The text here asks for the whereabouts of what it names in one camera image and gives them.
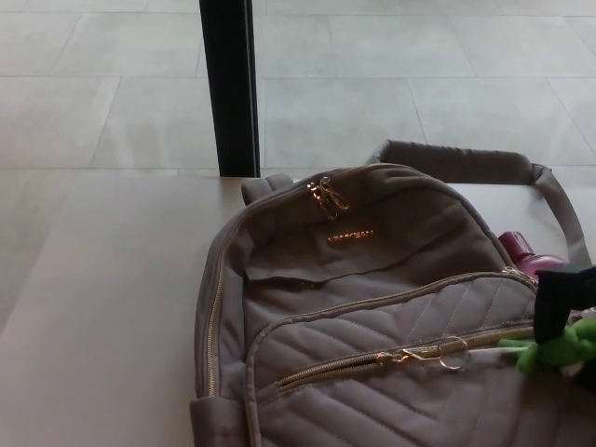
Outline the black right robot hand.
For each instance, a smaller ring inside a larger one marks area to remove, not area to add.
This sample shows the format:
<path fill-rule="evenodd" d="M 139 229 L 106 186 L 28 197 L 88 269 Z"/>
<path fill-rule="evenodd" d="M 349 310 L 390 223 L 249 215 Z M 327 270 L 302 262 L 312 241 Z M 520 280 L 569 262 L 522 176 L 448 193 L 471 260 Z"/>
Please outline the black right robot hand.
<path fill-rule="evenodd" d="M 595 306 L 595 267 L 564 265 L 536 273 L 534 333 L 544 344 L 562 334 L 573 311 Z"/>

